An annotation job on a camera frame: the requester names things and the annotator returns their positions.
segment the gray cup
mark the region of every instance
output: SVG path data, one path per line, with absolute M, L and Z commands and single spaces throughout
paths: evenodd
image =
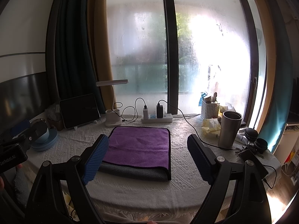
M 242 115 L 234 111 L 223 112 L 218 146 L 231 149 L 242 122 Z

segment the white tablecloth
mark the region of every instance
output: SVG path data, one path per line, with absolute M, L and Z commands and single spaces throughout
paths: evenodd
M 210 144 L 217 145 L 217 138 L 206 138 L 201 133 L 202 118 L 196 116 L 188 121 L 197 129 L 199 136 Z M 113 128 L 105 127 L 105 119 L 98 124 L 90 123 L 78 127 L 75 131 L 63 130 L 59 132 L 54 147 L 37 152 L 30 149 L 27 152 L 30 169 L 36 174 L 42 162 L 50 160 L 52 163 L 65 162 L 73 155 L 80 155 L 83 150 L 92 145 L 100 134 L 109 136 Z M 174 119 L 172 123 L 141 124 L 140 119 L 134 123 L 123 122 L 122 126 L 150 126 L 168 128 L 171 133 L 171 175 L 169 182 L 154 182 L 129 179 L 107 173 L 98 172 L 95 179 L 88 183 L 87 190 L 101 211 L 108 213 L 130 213 L 134 219 L 155 213 L 169 215 L 171 218 L 180 217 L 183 213 L 192 216 L 201 206 L 210 188 L 203 181 L 193 159 L 187 149 L 187 138 L 195 133 L 194 129 L 182 119 Z M 241 145 L 235 141 L 235 147 Z M 223 151 L 210 147 L 216 156 L 223 156 L 230 162 L 239 162 L 234 151 Z M 279 161 L 267 150 L 264 159 L 259 160 L 277 169 L 277 180 L 281 176 Z M 267 181 L 273 185 L 275 173 L 267 168 Z M 234 181 L 231 181 L 226 194 L 223 208 L 228 207 L 234 191 Z

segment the purple towel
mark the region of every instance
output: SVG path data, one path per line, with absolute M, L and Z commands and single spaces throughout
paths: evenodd
M 170 132 L 165 128 L 115 127 L 103 161 L 134 168 L 163 169 L 171 179 Z

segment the white plastic basket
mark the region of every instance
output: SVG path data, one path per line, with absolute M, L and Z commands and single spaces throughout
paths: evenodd
M 217 118 L 220 103 L 207 104 L 202 100 L 201 104 L 201 117 L 203 119 Z

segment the frosted window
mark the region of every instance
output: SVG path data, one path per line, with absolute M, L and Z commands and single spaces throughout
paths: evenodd
M 117 101 L 134 106 L 144 98 L 149 113 L 167 100 L 167 53 L 163 0 L 107 0 L 108 37 Z M 137 110 L 142 114 L 142 100 Z M 127 109 L 125 113 L 134 113 Z
M 250 5 L 250 9 L 252 12 L 253 19 L 255 21 L 255 29 L 257 31 L 257 37 L 258 37 L 258 47 L 259 47 L 259 77 L 258 77 L 258 87 L 257 87 L 257 95 L 255 99 L 255 106 L 253 108 L 252 117 L 250 120 L 249 127 L 253 128 L 256 126 L 255 121 L 259 121 L 260 115 L 259 109 L 260 104 L 263 102 L 263 89 L 264 89 L 264 83 L 265 83 L 265 76 L 266 76 L 266 45 L 265 45 L 265 39 L 262 29 L 262 23 L 259 16 L 257 5 L 255 4 L 255 0 L 248 0 L 248 3 Z
M 200 113 L 201 92 L 217 92 L 244 115 L 250 81 L 247 25 L 239 0 L 174 0 L 179 96 L 184 113 Z

